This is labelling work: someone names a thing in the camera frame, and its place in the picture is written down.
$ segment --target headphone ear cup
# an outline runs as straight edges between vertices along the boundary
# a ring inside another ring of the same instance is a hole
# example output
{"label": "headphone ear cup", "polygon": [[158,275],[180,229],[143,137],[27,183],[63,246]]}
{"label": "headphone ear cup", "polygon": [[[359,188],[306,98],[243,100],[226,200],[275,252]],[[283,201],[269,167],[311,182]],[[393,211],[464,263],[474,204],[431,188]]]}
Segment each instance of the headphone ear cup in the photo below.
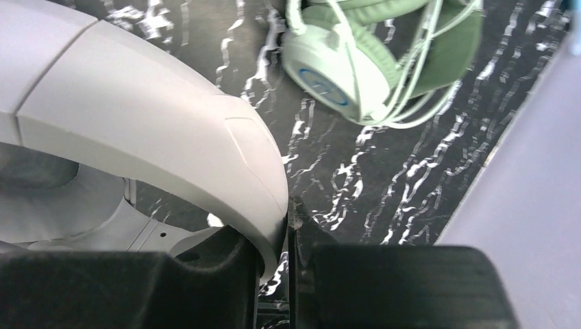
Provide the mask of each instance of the headphone ear cup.
{"label": "headphone ear cup", "polygon": [[[303,20],[306,24],[332,30],[339,23],[332,9],[322,5],[314,5],[303,11]],[[397,61],[385,44],[355,20],[347,17],[357,49],[365,54],[381,71],[390,88],[399,82],[401,72],[397,70]]]}
{"label": "headphone ear cup", "polygon": [[468,5],[470,3],[470,0],[446,0],[449,1],[455,5]]}
{"label": "headphone ear cup", "polygon": [[[444,2],[437,28],[464,9],[464,5],[454,1]],[[464,76],[478,50],[483,20],[482,11],[474,10],[457,26],[434,39],[412,97],[449,86]]]}
{"label": "headphone ear cup", "polygon": [[[311,4],[327,6],[327,0],[311,0]],[[409,14],[425,6],[430,0],[346,0],[339,2],[345,16],[361,25],[379,23],[386,19]]]}

